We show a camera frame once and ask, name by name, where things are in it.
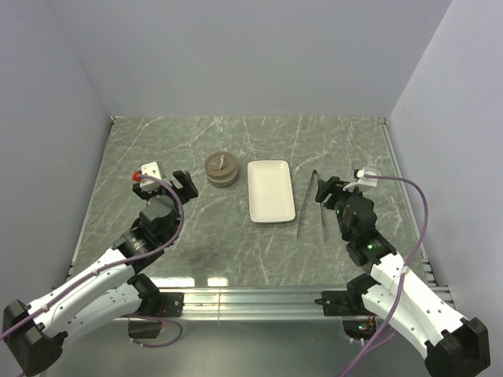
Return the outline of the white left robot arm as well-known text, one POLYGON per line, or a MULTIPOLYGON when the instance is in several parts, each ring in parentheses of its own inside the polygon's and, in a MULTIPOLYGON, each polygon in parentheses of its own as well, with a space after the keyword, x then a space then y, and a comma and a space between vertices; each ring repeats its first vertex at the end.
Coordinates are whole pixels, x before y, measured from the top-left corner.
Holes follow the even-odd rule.
POLYGON ((179 238, 184 206, 199 192, 190 173, 165 181, 158 170, 134 173, 134 193, 146 202, 132 226, 92 265, 29 303, 3 310, 1 340, 24 376, 52 366, 65 344, 117 317, 147 317, 160 306, 157 286, 143 270, 179 238))

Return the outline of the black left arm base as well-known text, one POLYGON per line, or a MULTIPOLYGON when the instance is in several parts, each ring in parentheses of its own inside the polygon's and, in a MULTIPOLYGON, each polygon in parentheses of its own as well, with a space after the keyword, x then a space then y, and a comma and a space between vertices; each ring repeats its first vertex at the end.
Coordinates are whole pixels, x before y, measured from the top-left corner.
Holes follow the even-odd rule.
POLYGON ((127 284, 137 291, 140 299, 139 307, 127 315, 133 319, 127 327, 130 342, 143 348, 158 349, 171 346, 180 340, 184 330, 176 319, 182 315, 184 294, 161 292, 145 274, 133 276, 127 284), (172 340, 161 344, 148 344, 142 341, 142 339, 156 339, 163 324, 171 324, 178 329, 177 335, 172 340))

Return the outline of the brown round lunch box lid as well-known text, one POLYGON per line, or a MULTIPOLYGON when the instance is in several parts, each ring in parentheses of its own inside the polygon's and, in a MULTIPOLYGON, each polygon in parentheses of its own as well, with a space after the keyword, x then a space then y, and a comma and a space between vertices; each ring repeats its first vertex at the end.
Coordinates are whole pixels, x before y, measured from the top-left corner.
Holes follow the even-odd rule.
POLYGON ((206 175, 211 179, 227 179, 237 172, 237 159, 230 152, 214 152, 207 157, 204 164, 204 169, 206 175))

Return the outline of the steel serving tongs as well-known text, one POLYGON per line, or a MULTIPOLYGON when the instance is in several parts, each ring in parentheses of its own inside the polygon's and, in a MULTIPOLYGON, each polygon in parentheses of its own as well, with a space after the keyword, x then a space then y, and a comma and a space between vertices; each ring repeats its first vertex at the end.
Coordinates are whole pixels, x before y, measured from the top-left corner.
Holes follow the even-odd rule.
MULTIPOLYGON (((316 169, 312 170, 310 175, 310 180, 307 184, 307 189, 303 197, 302 205, 299 210, 299 215, 297 219, 296 226, 296 237, 299 238, 302 233, 302 228, 306 224, 306 212, 309 211, 314 205, 314 191, 318 186, 318 171, 316 169)), ((320 227, 321 227, 321 242, 327 242, 327 223, 325 220, 324 208, 321 203, 316 202, 318 206, 318 212, 320 217, 320 227)))

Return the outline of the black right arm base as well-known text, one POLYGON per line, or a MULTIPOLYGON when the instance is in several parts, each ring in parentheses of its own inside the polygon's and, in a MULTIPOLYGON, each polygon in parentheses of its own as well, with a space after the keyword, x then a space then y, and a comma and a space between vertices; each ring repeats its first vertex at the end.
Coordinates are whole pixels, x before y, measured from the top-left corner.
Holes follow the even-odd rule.
POLYGON ((322 306, 325 317, 341 317, 344 334, 350 340, 365 343, 376 333, 376 315, 368 311, 355 293, 323 291, 314 303, 322 306))

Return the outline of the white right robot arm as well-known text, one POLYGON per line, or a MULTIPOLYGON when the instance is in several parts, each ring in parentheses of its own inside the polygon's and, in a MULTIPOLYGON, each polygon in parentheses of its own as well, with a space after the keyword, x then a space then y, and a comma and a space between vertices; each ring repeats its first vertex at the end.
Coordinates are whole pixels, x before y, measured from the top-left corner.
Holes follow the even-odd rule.
POLYGON ((335 212, 347 252, 364 271, 347 284, 344 299, 323 293, 318 302, 324 314, 333 309, 375 314, 418 351, 429 375, 477 376, 490 367, 487 327, 449 306, 377 230, 374 203, 364 193, 381 177, 360 169, 354 178, 318 180, 316 202, 335 212))

